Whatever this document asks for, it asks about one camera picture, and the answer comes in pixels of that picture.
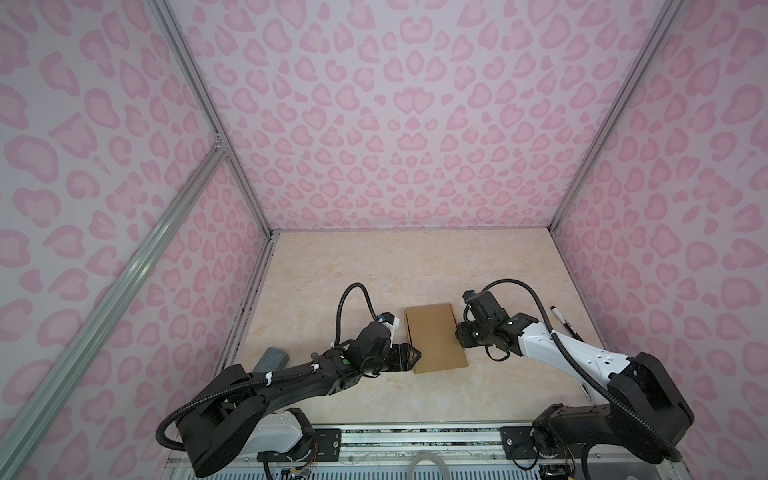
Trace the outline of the brown cardboard paper box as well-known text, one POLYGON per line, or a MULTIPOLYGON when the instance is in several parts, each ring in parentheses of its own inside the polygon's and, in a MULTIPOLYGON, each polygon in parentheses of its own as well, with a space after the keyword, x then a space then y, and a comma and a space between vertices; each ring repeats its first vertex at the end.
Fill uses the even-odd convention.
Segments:
POLYGON ((410 343, 421 353, 413 367, 415 374, 469 366, 465 350, 455 336, 457 322, 450 303, 408 307, 405 317, 410 343))

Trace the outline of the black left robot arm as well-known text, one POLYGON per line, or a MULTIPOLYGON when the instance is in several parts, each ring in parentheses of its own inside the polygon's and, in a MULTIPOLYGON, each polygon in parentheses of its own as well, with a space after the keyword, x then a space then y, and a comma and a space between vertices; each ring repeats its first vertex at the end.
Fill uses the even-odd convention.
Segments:
POLYGON ((421 352, 409 343, 392 342, 392 325, 370 322, 357 338, 314 353, 307 363, 270 372, 247 372, 237 364, 226 368, 190 402, 177 408, 156 430, 156 440, 183 451, 198 478, 224 469, 236 457, 266 416, 287 407, 308 435, 310 423, 295 403, 347 390, 364 377, 413 370, 421 352))

